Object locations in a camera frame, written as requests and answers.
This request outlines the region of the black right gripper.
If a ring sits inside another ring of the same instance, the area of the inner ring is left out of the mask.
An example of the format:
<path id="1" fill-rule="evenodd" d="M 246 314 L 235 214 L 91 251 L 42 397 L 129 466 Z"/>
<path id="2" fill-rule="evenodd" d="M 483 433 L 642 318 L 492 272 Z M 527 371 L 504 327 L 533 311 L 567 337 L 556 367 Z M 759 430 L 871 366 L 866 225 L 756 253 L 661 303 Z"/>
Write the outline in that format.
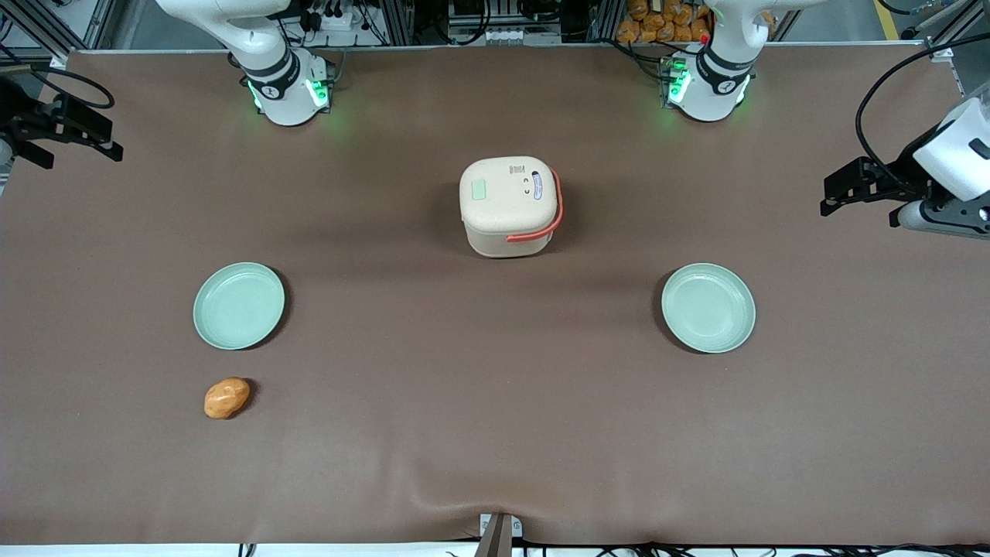
<path id="1" fill-rule="evenodd" d="M 18 82 L 1 77 L 1 166 L 15 159 L 52 169 L 54 156 L 34 140 L 74 142 L 121 162 L 124 149 L 112 138 L 113 123 L 80 100 L 57 94 L 43 103 L 28 95 Z"/>

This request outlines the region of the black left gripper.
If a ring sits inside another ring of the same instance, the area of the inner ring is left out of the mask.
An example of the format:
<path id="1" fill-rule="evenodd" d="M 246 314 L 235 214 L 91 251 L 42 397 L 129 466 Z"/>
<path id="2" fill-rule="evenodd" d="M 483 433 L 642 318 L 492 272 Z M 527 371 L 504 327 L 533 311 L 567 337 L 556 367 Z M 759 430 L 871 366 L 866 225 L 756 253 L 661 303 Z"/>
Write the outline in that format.
<path id="1" fill-rule="evenodd" d="M 855 203 L 940 200 L 943 187 L 913 157 L 926 142 L 926 138 L 916 138 L 895 161 L 885 163 L 888 176 L 868 156 L 859 156 L 833 172 L 824 179 L 821 217 Z"/>

